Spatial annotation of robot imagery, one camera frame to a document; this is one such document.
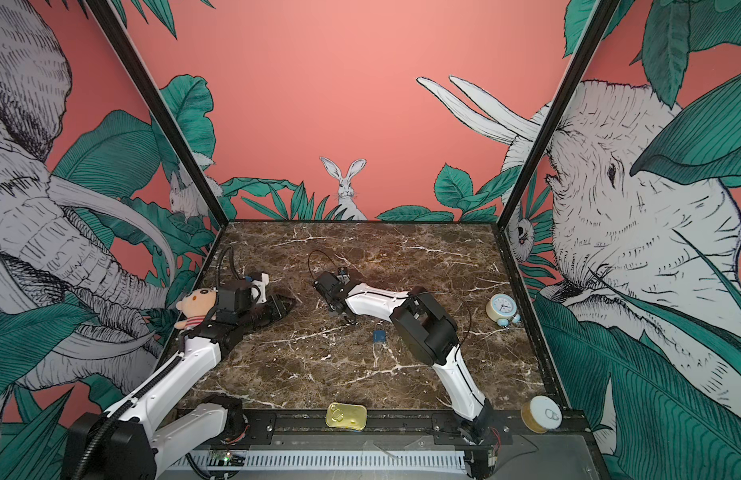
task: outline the brown marble surface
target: brown marble surface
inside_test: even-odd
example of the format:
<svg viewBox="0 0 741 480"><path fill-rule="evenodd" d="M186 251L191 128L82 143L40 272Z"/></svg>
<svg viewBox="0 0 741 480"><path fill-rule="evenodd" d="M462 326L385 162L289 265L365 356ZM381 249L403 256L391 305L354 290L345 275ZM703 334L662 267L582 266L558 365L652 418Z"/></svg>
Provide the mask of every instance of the brown marble surface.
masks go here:
<svg viewBox="0 0 741 480"><path fill-rule="evenodd" d="M246 337L178 404L194 408L212 393L243 398L248 408L327 408L331 402L367 408L448 408L449 397L434 371L417 362L389 322L358 317L356 326L329 316L312 287L307 255L334 255L339 266L358 270L371 286L408 290L417 285L457 293L473 315L463 356L477 386L494 408L519 409L544 392L538 364L522 326L499 328L485 314L495 293L511 295L509 279L488 225L468 224L231 224L218 252L234 246L237 267L270 274L269 293L297 300L288 317ZM312 268L335 270L322 255ZM202 281L214 284L211 268ZM222 281L230 280L226 262ZM468 326L465 308L451 296L437 300ZM373 343L373 330L386 344Z"/></svg>

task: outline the clock face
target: clock face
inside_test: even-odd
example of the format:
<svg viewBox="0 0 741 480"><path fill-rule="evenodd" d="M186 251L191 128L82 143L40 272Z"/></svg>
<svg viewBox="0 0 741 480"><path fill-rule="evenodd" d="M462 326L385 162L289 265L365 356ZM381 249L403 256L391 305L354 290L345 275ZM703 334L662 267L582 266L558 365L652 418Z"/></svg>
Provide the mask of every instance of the clock face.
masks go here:
<svg viewBox="0 0 741 480"><path fill-rule="evenodd" d="M509 296L501 295L493 299L493 309L496 312L508 315L515 311L515 303Z"/></svg>

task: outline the teddy bear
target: teddy bear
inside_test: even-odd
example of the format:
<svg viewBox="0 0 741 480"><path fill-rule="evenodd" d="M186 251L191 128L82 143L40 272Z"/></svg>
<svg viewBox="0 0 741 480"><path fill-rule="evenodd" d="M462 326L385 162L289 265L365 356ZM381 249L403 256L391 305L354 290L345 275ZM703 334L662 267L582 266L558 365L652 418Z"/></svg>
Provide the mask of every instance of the teddy bear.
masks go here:
<svg viewBox="0 0 741 480"><path fill-rule="evenodd" d="M176 308L186 316L186 319L176 322L174 326L179 330L190 330L202 323L208 311L215 306L217 294L213 288L189 292L176 303Z"/></svg>

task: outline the elephant eye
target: elephant eye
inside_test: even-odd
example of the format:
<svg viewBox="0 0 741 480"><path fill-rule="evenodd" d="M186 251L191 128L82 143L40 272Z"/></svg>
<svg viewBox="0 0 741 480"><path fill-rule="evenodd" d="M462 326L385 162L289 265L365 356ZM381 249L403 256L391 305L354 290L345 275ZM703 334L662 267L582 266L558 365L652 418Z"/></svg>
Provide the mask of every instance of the elephant eye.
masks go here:
<svg viewBox="0 0 741 480"><path fill-rule="evenodd" d="M611 164L610 167L607 168L607 178L610 179L611 185L613 188L615 188L615 165Z"/></svg>

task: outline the rabbit illustration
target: rabbit illustration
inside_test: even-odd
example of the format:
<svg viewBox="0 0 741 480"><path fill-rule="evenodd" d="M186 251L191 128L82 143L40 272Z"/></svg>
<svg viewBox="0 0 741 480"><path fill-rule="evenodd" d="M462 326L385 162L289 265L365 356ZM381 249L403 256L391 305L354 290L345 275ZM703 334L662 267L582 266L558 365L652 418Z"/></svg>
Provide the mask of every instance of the rabbit illustration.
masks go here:
<svg viewBox="0 0 741 480"><path fill-rule="evenodd" d="M346 172L346 178L341 175L341 169L338 165L328 160L325 157L320 157L325 170L327 173L338 180L338 212L344 211L344 215L341 216L342 220L367 220L367 216L363 215L360 209L354 204L354 188L352 188L352 177L357 175L360 170L365 168L364 159L355 160L349 167L349 171Z"/></svg>
<svg viewBox="0 0 741 480"><path fill-rule="evenodd" d="M194 156L194 161L197 162L197 165L202 170L214 164L209 157L203 154L192 152L192 155ZM221 186L215 180L205 175L204 172L203 176L208 182L208 187L211 187L213 195L221 197L224 193ZM208 204L203 200L200 191L194 185L192 177L189 176L189 172L187 172L183 164L178 165L178 175L175 172L171 175L170 199L171 212L174 214L184 214L184 221L187 221L190 216L208 216Z"/></svg>

